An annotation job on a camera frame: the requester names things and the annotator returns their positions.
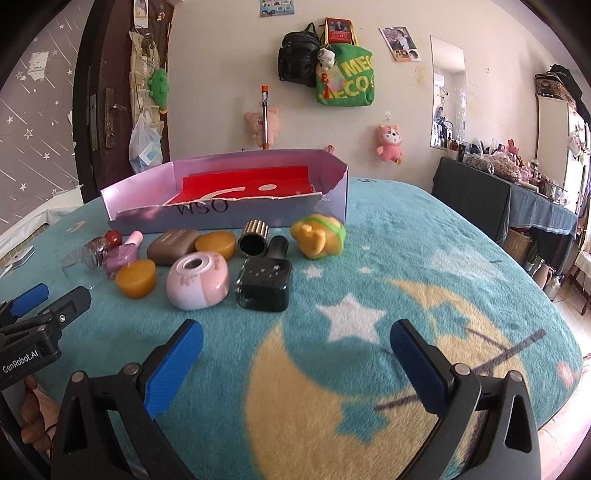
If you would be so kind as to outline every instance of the black backpack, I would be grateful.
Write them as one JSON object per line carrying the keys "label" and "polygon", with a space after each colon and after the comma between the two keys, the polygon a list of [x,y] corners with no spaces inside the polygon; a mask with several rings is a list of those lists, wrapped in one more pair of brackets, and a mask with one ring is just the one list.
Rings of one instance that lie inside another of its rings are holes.
{"label": "black backpack", "polygon": [[283,37],[277,60],[280,80],[316,87],[319,50],[320,37],[313,23],[301,32],[288,33]]}

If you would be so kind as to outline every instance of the pink nail polish cap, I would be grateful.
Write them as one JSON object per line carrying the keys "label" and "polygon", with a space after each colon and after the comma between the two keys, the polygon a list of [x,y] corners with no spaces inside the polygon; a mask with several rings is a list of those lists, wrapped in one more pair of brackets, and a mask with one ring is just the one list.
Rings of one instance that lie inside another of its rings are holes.
{"label": "pink nail polish cap", "polygon": [[132,232],[129,238],[125,241],[125,244],[134,244],[136,247],[139,247],[144,240],[144,234],[138,230]]}

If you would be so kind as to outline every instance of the blue gripper pad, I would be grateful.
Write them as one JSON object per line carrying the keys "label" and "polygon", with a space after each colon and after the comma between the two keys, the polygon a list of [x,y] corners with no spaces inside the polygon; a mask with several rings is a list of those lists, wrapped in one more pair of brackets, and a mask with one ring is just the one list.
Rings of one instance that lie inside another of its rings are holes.
{"label": "blue gripper pad", "polygon": [[153,420],[168,407],[203,348],[203,328],[192,322],[146,382],[144,406]]}
{"label": "blue gripper pad", "polygon": [[49,288],[44,283],[40,283],[12,301],[10,314],[15,318],[20,318],[48,298]]}
{"label": "blue gripper pad", "polygon": [[425,410],[438,416],[445,414],[446,383],[400,320],[392,325],[390,345]]}

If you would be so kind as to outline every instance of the yellow soap bar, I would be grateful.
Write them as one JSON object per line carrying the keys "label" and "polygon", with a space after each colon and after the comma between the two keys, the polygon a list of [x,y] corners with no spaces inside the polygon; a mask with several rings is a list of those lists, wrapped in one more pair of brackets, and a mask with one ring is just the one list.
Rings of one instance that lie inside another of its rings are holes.
{"label": "yellow soap bar", "polygon": [[232,232],[210,232],[195,240],[195,250],[219,253],[226,261],[232,258],[235,249],[236,235]]}
{"label": "yellow soap bar", "polygon": [[151,260],[138,260],[117,272],[115,283],[132,299],[140,299],[156,286],[156,264]]}

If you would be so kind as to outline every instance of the green plush toy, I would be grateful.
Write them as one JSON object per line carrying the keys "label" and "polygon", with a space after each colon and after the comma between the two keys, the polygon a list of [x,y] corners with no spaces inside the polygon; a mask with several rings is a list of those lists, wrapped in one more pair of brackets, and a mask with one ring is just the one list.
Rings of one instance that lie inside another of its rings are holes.
{"label": "green plush toy", "polygon": [[154,103],[160,107],[160,113],[168,112],[168,76],[166,70],[157,69],[148,80],[150,96]]}

